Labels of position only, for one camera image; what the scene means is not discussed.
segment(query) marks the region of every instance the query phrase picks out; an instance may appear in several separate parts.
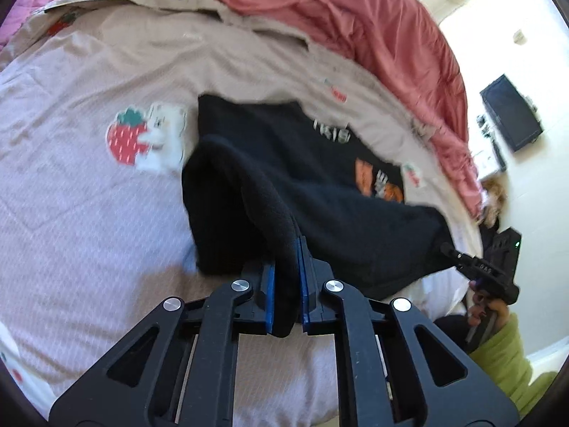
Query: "metal screw head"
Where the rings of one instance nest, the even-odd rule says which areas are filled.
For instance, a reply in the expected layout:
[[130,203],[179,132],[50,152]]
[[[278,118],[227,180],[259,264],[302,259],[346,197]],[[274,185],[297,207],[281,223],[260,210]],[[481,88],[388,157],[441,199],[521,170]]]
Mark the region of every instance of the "metal screw head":
[[249,283],[244,279],[237,279],[237,281],[233,281],[233,283],[231,283],[231,288],[235,292],[243,292],[249,288]]
[[398,311],[409,311],[411,309],[411,302],[406,298],[396,298],[393,301],[393,307]]
[[164,301],[164,309],[166,311],[176,311],[181,307],[180,299],[176,297],[170,297]]
[[326,289],[328,289],[330,292],[340,292],[343,288],[344,285],[335,279],[332,279],[332,281],[328,281],[326,283]]

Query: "black gripper frame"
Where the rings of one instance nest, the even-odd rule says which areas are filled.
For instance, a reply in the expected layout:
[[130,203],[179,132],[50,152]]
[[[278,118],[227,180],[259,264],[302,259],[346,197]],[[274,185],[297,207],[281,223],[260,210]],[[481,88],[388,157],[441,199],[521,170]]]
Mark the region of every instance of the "black gripper frame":
[[[303,237],[298,259],[303,329],[335,337],[341,427],[517,425],[515,405],[409,301],[383,304],[335,281]],[[166,299],[55,402],[50,426],[231,426],[239,334],[270,333],[274,275],[259,259],[246,283]]]

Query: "black fleece garment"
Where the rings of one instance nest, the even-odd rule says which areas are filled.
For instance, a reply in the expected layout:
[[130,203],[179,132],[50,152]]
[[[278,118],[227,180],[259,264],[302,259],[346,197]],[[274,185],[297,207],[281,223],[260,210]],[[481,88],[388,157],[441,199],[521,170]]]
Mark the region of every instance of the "black fleece garment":
[[452,243],[432,207],[405,205],[396,165],[350,128],[309,119],[300,104],[199,98],[200,142],[182,174],[184,205],[206,274],[240,273],[263,254],[277,260],[275,335],[298,315],[297,237],[337,279],[381,300],[451,263]]

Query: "pink comforter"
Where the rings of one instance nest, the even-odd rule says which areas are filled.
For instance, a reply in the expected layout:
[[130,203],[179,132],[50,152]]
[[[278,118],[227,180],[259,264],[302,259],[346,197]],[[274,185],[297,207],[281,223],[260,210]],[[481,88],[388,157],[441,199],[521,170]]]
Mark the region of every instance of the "pink comforter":
[[[467,146],[464,83],[450,47],[419,2],[220,1],[242,14],[264,15],[297,27],[375,74],[421,121],[436,127],[431,142],[440,165],[471,215],[479,214],[480,186]],[[46,2],[34,0],[38,6]]]

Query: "cartoon character print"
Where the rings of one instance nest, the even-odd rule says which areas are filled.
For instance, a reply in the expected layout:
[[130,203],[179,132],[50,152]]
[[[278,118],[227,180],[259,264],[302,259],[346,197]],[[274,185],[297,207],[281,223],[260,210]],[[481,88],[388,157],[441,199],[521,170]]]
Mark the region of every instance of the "cartoon character print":
[[117,114],[107,130],[110,153],[119,163],[139,170],[180,172],[186,115],[185,108],[169,104],[153,104],[147,115],[129,107]]
[[186,110],[169,104],[150,107],[146,131],[138,136],[140,143],[150,146],[137,154],[135,166],[150,172],[181,172],[184,164],[182,133],[186,127]]

